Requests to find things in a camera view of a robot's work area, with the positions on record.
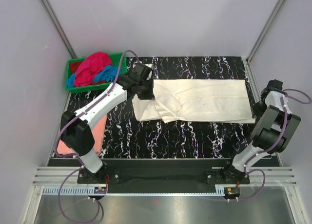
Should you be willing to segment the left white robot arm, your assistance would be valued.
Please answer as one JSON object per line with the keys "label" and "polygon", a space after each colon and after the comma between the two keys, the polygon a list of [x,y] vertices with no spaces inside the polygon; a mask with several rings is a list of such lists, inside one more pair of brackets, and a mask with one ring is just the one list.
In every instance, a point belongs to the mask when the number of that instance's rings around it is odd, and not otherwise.
{"label": "left white robot arm", "polygon": [[75,112],[66,111],[62,114],[58,140],[74,151],[74,156],[79,159],[82,167],[88,170],[88,177],[94,183],[104,180],[106,166],[94,150],[95,139],[92,130],[108,112],[135,95],[144,100],[152,100],[153,81],[152,77],[133,80],[121,75],[117,82],[111,83],[86,106]]}

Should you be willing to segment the cream white t shirt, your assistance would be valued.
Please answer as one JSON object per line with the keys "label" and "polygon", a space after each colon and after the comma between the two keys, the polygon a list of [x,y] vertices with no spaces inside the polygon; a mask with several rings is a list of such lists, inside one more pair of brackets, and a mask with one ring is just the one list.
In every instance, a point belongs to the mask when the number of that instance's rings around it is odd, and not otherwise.
{"label": "cream white t shirt", "polygon": [[132,100],[138,121],[253,124],[245,80],[154,80],[153,100]]}

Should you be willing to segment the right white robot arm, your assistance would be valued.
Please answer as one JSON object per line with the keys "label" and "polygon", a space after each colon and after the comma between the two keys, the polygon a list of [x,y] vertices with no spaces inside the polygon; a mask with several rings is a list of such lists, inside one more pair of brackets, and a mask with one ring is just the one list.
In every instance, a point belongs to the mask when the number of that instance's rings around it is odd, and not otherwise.
{"label": "right white robot arm", "polygon": [[283,90],[283,82],[276,79],[269,81],[261,92],[253,112],[257,123],[251,134],[251,143],[220,172],[226,183],[240,181],[260,159],[285,150],[301,122],[301,118],[288,107],[288,94]]}

